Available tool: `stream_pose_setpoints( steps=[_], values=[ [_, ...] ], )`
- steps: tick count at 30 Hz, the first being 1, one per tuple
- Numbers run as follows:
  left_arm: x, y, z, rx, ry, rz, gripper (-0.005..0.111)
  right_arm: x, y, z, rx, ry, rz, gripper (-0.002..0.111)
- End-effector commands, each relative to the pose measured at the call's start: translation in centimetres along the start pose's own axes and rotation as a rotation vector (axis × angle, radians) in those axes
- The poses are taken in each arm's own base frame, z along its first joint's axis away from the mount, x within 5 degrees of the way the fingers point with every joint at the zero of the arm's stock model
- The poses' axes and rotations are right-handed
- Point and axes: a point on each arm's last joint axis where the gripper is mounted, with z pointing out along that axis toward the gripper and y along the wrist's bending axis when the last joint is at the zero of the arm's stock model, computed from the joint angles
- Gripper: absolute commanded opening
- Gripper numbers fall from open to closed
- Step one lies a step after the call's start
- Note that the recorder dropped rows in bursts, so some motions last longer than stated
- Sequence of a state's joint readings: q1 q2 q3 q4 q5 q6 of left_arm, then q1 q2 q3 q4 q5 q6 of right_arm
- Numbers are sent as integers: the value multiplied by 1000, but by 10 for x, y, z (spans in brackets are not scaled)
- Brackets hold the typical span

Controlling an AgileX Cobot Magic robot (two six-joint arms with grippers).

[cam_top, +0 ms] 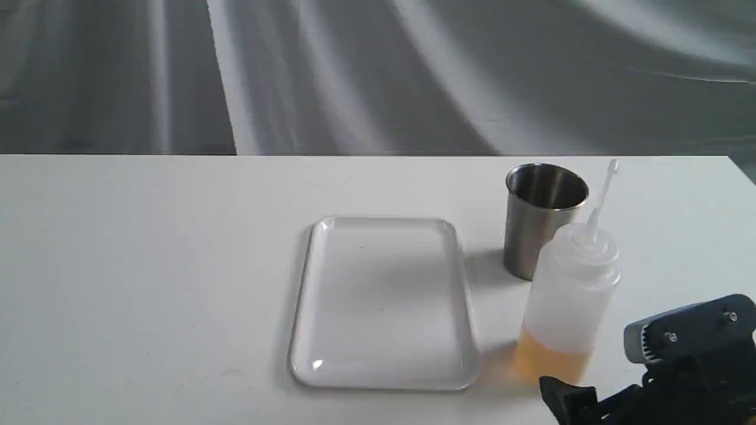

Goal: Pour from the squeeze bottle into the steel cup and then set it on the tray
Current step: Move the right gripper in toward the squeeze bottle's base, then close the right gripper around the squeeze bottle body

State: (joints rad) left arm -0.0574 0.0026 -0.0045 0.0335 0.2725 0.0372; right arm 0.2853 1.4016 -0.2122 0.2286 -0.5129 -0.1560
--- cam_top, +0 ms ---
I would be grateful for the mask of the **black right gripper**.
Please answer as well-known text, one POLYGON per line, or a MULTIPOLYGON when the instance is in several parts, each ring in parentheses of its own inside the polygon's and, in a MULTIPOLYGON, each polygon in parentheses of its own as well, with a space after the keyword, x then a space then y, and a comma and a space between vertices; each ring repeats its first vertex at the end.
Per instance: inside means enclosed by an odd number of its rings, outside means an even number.
POLYGON ((754 320, 754 301, 731 294, 634 321, 627 360, 659 365, 641 385, 599 404, 595 387, 542 376, 541 398, 559 424, 753 424, 754 320))

